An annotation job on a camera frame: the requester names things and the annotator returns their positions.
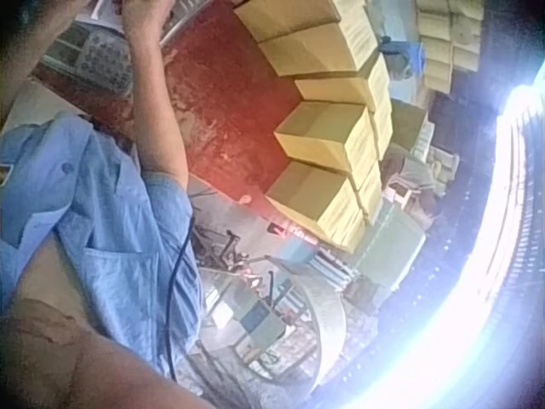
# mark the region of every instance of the wire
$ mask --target wire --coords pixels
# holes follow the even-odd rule
[[[178,253],[178,258],[176,258],[176,263],[174,265],[174,268],[172,269],[172,273],[170,274],[169,289],[167,292],[167,307],[166,307],[164,339],[165,339],[166,348],[167,348],[167,360],[169,361],[170,377],[176,383],[178,383],[178,378],[176,377],[174,362],[172,361],[172,344],[170,340],[170,304],[172,302],[172,294],[174,293],[174,284],[175,284],[176,274],[178,273],[178,269],[180,268],[180,263],[184,257],[184,254],[186,253],[187,245],[189,244],[189,239],[191,237],[191,231],[193,228],[193,222],[194,222],[194,219],[192,218],[191,221],[189,222],[189,227],[187,228],[186,238],[184,239],[183,245],[181,245],[180,253]],[[186,262],[186,266],[190,268],[191,270],[193,269],[191,263],[189,262]]]

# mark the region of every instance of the stack of boxes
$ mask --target stack of boxes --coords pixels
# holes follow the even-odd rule
[[[267,192],[287,217],[354,251],[382,203],[393,133],[386,62],[363,0],[250,0],[236,9],[304,101],[275,136],[294,159]]]
[[[427,57],[424,83],[449,94],[454,69],[479,70],[484,0],[416,0],[416,4]]]

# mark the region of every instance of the blue shirt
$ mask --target blue shirt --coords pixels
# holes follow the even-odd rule
[[[13,165],[0,187],[2,312],[54,232],[106,335],[167,374],[166,297],[192,216],[186,192],[166,175],[141,175],[112,138],[71,114],[1,137],[0,164]],[[171,303],[175,362],[194,344],[201,310],[190,245],[184,257]]]

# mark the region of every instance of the person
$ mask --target person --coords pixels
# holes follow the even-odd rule
[[[2,124],[86,3],[33,2],[3,41]],[[186,153],[159,47],[173,3],[123,2],[141,174],[75,115],[0,137],[3,407],[209,407],[168,379],[196,340],[201,309]]]
[[[424,213],[434,219],[440,214],[435,199],[435,177],[429,167],[395,143],[390,144],[380,162],[382,189],[390,184],[410,189]]]

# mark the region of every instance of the bright light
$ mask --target bright light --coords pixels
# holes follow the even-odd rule
[[[232,309],[225,304],[224,302],[221,302],[212,313],[212,320],[215,323],[215,326],[218,327],[218,330],[222,330],[227,326],[229,321],[231,320],[234,312]]]
[[[542,114],[532,87],[513,91],[497,122],[496,163],[473,252],[456,287],[421,335],[383,378],[346,408],[421,409],[437,402],[471,364],[519,236],[525,141],[513,123]]]

